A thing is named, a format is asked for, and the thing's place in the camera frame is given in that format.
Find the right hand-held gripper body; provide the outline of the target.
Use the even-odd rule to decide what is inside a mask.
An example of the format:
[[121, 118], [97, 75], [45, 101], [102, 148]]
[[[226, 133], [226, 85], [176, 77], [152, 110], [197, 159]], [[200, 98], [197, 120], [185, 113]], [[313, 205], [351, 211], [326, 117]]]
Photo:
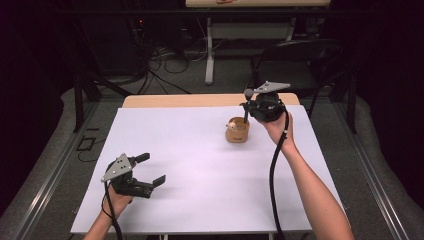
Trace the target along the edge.
[[256, 102], [255, 111], [250, 115], [258, 121], [272, 122], [277, 120], [287, 111], [285, 104], [280, 99], [277, 91], [289, 88], [287, 83], [266, 81], [258, 88], [252, 89], [254, 95], [251, 101]]

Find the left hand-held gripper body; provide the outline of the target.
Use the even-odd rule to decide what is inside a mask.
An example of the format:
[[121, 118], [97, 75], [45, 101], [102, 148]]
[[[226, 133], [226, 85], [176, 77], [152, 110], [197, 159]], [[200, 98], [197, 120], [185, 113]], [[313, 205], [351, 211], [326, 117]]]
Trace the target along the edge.
[[125, 153], [118, 156], [108, 165], [101, 182], [109, 182], [118, 194], [149, 198], [154, 186], [152, 183], [140, 182], [133, 176], [133, 168], [137, 164], [132, 165], [130, 158]]

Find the black makeup brush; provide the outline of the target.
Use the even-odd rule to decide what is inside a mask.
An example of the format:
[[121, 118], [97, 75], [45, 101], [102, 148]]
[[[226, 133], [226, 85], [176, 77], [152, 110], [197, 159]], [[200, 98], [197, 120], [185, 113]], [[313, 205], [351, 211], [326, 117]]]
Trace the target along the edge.
[[244, 122], [248, 122], [248, 116], [249, 116], [249, 107], [250, 107], [250, 101], [254, 95], [254, 91], [252, 89], [245, 89], [244, 90], [244, 96], [246, 99], [246, 102], [244, 104]]

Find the round wooden holder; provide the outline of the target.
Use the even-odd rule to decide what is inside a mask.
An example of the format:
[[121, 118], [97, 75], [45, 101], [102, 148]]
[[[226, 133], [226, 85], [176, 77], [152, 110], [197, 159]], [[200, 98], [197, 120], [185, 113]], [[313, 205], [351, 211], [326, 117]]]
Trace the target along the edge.
[[243, 117], [233, 117], [226, 125], [225, 137], [230, 143], [245, 143], [248, 140], [250, 123]]

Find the person's left hand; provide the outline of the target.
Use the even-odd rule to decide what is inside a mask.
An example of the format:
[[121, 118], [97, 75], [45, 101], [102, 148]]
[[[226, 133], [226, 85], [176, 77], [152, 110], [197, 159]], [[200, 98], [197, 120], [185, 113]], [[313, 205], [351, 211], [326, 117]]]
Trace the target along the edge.
[[102, 212], [109, 217], [118, 219], [132, 200], [132, 196], [118, 194], [112, 186], [109, 186], [108, 193], [103, 200]]

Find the person's right hand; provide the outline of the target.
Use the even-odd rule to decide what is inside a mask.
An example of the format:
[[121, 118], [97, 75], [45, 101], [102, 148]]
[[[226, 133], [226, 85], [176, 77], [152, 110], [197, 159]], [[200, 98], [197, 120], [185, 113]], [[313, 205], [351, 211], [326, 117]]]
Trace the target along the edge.
[[293, 150], [296, 145], [293, 138], [293, 119], [291, 113], [283, 113], [277, 120], [272, 122], [260, 122], [260, 124], [266, 129], [268, 135], [272, 141], [277, 144], [283, 133], [286, 134], [286, 138], [282, 144], [282, 151]]

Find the white table board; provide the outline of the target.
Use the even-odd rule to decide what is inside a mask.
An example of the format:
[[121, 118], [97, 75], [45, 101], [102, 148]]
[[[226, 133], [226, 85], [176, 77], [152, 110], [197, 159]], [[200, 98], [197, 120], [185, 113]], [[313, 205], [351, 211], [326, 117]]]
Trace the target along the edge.
[[150, 158], [133, 175], [166, 181], [136, 198], [119, 218], [126, 234], [231, 234], [307, 231], [299, 193], [283, 155], [264, 127], [250, 122], [248, 140], [226, 140], [239, 106], [118, 110], [71, 228], [85, 233], [99, 213], [107, 166], [119, 155]]

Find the black folding chair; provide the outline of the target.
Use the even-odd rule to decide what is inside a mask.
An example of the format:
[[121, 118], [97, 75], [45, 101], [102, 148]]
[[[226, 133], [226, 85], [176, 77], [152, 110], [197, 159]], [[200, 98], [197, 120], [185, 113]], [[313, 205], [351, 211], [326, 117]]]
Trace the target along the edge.
[[333, 66], [343, 53], [335, 39], [292, 40], [273, 44], [250, 59], [251, 80], [247, 87], [259, 88], [265, 82], [289, 84], [281, 93], [298, 98], [312, 97], [307, 109], [311, 117], [320, 90], [343, 72]]

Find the light wooden table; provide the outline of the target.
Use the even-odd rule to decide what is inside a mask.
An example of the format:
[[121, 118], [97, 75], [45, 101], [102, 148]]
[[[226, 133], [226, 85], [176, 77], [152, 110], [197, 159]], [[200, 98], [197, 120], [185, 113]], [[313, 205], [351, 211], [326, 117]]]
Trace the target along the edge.
[[125, 98], [123, 108], [171, 108], [238, 106], [245, 101], [236, 94], [179, 94], [179, 95], [131, 95]]

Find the black metal stand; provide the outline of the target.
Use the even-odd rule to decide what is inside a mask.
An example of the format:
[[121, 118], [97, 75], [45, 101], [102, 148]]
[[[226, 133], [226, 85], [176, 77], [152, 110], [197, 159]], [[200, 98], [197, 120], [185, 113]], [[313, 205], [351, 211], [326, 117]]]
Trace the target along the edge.
[[131, 93], [118, 85], [110, 82], [99, 74], [94, 73], [91, 70], [87, 70], [84, 67], [78, 67], [74, 73], [73, 87], [74, 87], [74, 99], [75, 99], [75, 127], [74, 132], [78, 132], [84, 124], [84, 106], [83, 106], [83, 95], [90, 101], [100, 101], [102, 94], [97, 88], [96, 84], [106, 86], [112, 91], [118, 93], [123, 97], [128, 97]]
[[346, 123], [353, 134], [357, 133], [355, 126], [357, 78], [352, 73], [341, 73], [334, 82], [330, 100], [341, 102], [347, 98]]

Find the wooden desk top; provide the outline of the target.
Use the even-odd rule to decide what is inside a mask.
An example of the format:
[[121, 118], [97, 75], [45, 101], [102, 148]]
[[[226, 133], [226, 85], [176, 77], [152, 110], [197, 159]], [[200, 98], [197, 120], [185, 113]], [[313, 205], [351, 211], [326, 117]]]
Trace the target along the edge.
[[190, 8], [328, 7], [332, 0], [185, 0]]

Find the black floor socket frame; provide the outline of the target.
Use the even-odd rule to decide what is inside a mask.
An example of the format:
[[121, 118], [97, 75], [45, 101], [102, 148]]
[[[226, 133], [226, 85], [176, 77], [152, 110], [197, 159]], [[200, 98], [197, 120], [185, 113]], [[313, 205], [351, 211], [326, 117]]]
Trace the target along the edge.
[[84, 136], [80, 140], [80, 142], [78, 143], [76, 150], [77, 151], [90, 151], [93, 148], [95, 141], [96, 141], [95, 137]]

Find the white desk frame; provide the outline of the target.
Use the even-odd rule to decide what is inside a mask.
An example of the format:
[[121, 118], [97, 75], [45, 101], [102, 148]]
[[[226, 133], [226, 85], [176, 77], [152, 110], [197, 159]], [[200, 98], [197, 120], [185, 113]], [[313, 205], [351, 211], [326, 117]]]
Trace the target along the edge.
[[214, 80], [214, 39], [279, 39], [290, 41], [293, 37], [296, 19], [283, 22], [214, 22], [207, 18], [206, 26], [206, 72], [205, 84]]

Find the metal floor rail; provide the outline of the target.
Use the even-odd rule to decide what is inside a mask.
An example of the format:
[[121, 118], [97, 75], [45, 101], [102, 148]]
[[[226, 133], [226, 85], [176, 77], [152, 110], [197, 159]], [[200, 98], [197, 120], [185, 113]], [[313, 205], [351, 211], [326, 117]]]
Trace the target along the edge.
[[76, 148], [83, 130], [74, 132], [74, 109], [65, 107], [61, 120], [17, 198], [22, 214], [11, 240], [70, 240], [71, 227], [89, 181], [75, 170]]
[[359, 136], [352, 132], [351, 127], [347, 123], [347, 114], [341, 103], [334, 103], [333, 108], [337, 113], [339, 120], [346, 132], [353, 149], [359, 157], [359, 165], [364, 174], [376, 204], [386, 222], [386, 225], [394, 240], [410, 240], [403, 224], [401, 223], [397, 212], [395, 211], [392, 201], [389, 199], [377, 173], [370, 162], [370, 159], [365, 151], [364, 146]]

